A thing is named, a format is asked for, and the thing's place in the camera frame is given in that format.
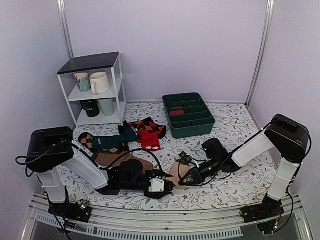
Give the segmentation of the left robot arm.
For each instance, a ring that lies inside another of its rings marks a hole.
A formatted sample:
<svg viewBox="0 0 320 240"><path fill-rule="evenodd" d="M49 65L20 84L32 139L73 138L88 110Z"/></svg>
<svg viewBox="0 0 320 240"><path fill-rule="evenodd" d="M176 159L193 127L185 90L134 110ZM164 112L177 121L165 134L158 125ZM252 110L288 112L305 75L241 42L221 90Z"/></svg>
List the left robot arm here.
<svg viewBox="0 0 320 240"><path fill-rule="evenodd" d="M139 160L124 160L130 151L122 153L107 165L99 165L72 140L70 127L36 130L31 134L25 165L39 177L42 186L53 196L55 209L63 216L74 213L74 205L66 200L67 192L57 173L64 166L105 196L118 195L121 190L142 191L151 199L161 199L172 193L175 184L161 167L148 170Z"/></svg>

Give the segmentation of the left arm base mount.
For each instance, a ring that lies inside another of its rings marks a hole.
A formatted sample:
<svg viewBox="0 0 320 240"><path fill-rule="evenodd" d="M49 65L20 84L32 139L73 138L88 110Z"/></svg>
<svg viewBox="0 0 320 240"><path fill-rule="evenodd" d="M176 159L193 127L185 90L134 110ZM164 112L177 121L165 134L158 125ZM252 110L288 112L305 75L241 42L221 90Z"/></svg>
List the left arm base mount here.
<svg viewBox="0 0 320 240"><path fill-rule="evenodd" d="M67 220L88 223L91 217L92 208L85 204L71 203L51 203L48 212L57 217Z"/></svg>

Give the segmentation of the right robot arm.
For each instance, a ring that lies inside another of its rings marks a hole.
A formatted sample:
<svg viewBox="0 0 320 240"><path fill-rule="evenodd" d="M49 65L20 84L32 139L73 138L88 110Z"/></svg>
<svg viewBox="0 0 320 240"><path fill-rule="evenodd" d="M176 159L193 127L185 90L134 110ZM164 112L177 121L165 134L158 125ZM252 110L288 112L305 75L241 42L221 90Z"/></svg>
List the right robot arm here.
<svg viewBox="0 0 320 240"><path fill-rule="evenodd" d="M206 178L215 178L219 171L234 173L258 156L275 149L280 153L280 164L265 195L266 201L258 208L262 218L269 218L278 210L276 201L285 194L311 147L311 135L305 126L276 114L271 122L232 152L227 152L217 138L204 142L202 148L208 161L193 167L185 176L180 175L179 184L200 187Z"/></svg>

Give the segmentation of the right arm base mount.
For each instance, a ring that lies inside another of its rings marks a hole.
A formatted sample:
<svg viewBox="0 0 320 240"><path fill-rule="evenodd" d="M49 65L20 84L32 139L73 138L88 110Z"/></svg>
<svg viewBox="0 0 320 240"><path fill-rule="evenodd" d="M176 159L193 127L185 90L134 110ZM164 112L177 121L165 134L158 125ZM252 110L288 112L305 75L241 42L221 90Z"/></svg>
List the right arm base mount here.
<svg viewBox="0 0 320 240"><path fill-rule="evenodd" d="M239 214L245 223L251 223L278 217L279 215L284 214L284 212L282 201L279 200L244 206L240 209Z"/></svg>

